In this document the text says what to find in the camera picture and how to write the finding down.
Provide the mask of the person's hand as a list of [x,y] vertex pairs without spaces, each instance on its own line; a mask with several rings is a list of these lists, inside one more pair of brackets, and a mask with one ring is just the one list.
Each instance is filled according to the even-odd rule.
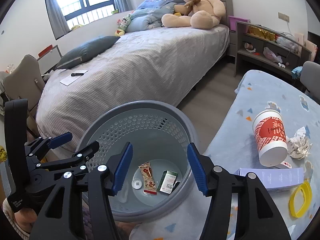
[[7,198],[3,200],[2,210],[15,231],[22,237],[22,239],[28,240],[33,224],[37,220],[36,212],[33,209],[23,208],[14,213]]

